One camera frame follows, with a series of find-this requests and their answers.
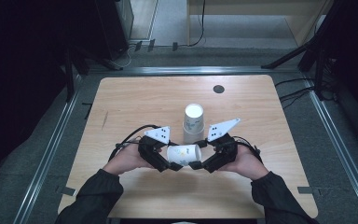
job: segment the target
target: hand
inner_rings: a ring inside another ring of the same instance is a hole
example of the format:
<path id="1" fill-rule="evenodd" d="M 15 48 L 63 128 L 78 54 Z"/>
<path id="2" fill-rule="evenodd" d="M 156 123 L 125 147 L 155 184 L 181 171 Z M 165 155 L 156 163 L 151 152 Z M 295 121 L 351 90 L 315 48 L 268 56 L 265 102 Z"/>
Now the hand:
<path id="1" fill-rule="evenodd" d="M 218 171 L 230 171 L 257 180 L 269 173 L 248 147 L 238 145 L 238 153 L 234 162 L 222 166 Z"/>
<path id="2" fill-rule="evenodd" d="M 129 144 L 122 148 L 103 169 L 113 175 L 122 175 L 125 172 L 141 167 L 153 168 L 139 155 L 138 144 Z"/>

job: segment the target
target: upright paper cup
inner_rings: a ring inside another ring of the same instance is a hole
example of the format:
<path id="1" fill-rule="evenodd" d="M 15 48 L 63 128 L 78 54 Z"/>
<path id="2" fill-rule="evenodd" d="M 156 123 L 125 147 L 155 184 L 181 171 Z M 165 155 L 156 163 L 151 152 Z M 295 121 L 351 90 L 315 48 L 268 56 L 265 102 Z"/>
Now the upright paper cup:
<path id="1" fill-rule="evenodd" d="M 203 140 L 204 138 L 204 128 L 199 133 L 190 133 L 185 128 L 183 124 L 183 141 L 185 144 L 194 144 L 197 141 Z"/>
<path id="2" fill-rule="evenodd" d="M 200 161 L 201 150 L 198 145 L 169 146 L 167 158 L 169 162 L 187 166 L 192 161 Z"/>
<path id="3" fill-rule="evenodd" d="M 185 109 L 184 127 L 188 133 L 199 133 L 204 129 L 203 108 L 191 104 Z"/>

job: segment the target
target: paper cup lying on side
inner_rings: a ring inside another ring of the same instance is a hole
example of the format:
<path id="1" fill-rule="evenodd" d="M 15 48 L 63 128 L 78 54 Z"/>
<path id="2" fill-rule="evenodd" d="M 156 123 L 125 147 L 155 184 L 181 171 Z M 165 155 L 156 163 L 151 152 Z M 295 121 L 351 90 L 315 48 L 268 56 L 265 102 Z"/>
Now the paper cup lying on side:
<path id="1" fill-rule="evenodd" d="M 201 150 L 198 145 L 169 146 L 167 158 L 169 162 L 187 166 L 190 162 L 201 159 Z"/>

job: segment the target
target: forearm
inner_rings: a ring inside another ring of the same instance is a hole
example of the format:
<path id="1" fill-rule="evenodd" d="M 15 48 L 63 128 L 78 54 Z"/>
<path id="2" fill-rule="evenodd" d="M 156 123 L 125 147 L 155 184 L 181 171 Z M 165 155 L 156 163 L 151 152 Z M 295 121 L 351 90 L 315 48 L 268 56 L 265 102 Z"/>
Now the forearm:
<path id="1" fill-rule="evenodd" d="M 119 177 L 99 170 L 80 189 L 76 201 L 61 211 L 56 223 L 105 223 L 122 193 Z"/>
<path id="2" fill-rule="evenodd" d="M 280 176 L 269 172 L 252 186 L 253 199 L 264 206 L 267 223 L 318 223 L 301 208 Z"/>

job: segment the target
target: person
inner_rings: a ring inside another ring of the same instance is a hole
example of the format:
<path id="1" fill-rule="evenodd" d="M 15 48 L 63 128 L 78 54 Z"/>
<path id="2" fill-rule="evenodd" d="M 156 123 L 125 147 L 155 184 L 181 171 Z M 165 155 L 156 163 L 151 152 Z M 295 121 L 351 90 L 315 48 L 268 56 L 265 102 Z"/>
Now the person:
<path id="1" fill-rule="evenodd" d="M 86 181 L 76 201 L 60 212 L 56 223 L 105 223 L 124 190 L 119 176 L 142 167 L 153 168 L 139 155 L 138 145 L 121 149 Z M 252 197 L 264 206 L 266 223 L 318 223 L 301 208 L 283 179 L 269 171 L 249 148 L 238 145 L 236 160 L 218 172 L 235 172 L 252 180 Z"/>

